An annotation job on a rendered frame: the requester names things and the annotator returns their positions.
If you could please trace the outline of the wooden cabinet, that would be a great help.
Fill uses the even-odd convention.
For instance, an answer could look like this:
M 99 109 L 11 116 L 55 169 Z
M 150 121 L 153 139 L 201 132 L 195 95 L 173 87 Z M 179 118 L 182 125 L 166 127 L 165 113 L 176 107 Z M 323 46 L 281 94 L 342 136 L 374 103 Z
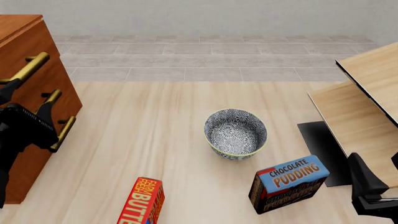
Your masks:
M 39 21 L 44 21 L 40 15 L 0 15 L 0 44 Z M 54 153 L 33 144 L 18 154 L 9 171 L 5 204 L 24 201 L 52 154 Z

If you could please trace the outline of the chocolate pudding box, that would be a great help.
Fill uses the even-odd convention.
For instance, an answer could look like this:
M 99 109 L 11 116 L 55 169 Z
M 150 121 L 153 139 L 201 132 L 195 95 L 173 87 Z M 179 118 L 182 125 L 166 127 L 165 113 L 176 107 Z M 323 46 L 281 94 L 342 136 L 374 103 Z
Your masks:
M 306 156 L 257 171 L 248 197 L 263 214 L 313 197 L 329 175 L 317 156 Z

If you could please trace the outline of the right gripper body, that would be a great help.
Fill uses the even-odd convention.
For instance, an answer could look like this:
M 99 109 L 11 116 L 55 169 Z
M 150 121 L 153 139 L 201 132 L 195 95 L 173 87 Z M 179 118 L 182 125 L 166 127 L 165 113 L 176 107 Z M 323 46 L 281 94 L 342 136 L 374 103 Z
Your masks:
M 363 190 L 352 189 L 352 204 L 358 215 L 375 216 L 398 220 L 398 198 L 382 198 L 388 188 Z

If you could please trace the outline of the red butter box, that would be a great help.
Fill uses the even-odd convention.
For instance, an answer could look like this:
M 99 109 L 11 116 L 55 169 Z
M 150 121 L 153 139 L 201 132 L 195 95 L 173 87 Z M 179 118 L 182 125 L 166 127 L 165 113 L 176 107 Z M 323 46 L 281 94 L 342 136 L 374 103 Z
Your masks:
M 164 200 L 161 180 L 138 177 L 116 224 L 157 224 Z

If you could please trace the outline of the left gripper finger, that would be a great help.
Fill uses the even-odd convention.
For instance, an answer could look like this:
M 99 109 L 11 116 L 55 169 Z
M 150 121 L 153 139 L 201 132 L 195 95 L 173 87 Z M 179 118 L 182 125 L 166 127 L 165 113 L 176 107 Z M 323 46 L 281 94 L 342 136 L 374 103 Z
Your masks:
M 0 105 L 11 101 L 12 95 L 16 89 L 21 85 L 20 79 L 8 81 L 4 86 L 0 87 Z
M 55 133 L 55 127 L 52 120 L 52 102 L 41 104 L 36 112 L 36 127 L 42 134 Z

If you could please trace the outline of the patterned black white bowl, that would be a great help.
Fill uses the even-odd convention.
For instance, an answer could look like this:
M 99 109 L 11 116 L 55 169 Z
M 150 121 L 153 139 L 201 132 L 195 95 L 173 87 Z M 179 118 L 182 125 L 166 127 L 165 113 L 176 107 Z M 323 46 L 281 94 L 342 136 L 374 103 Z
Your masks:
M 256 115 L 236 108 L 215 111 L 205 121 L 204 135 L 219 156 L 242 161 L 266 145 L 266 125 Z

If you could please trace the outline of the pale wooden shelf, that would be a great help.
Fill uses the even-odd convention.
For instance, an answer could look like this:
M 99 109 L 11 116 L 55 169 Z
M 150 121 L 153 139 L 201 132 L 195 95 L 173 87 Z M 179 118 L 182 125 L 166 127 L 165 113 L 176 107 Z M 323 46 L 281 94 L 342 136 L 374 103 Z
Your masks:
M 348 82 L 309 93 L 346 156 L 358 153 L 389 188 L 398 188 L 398 42 L 336 61 Z

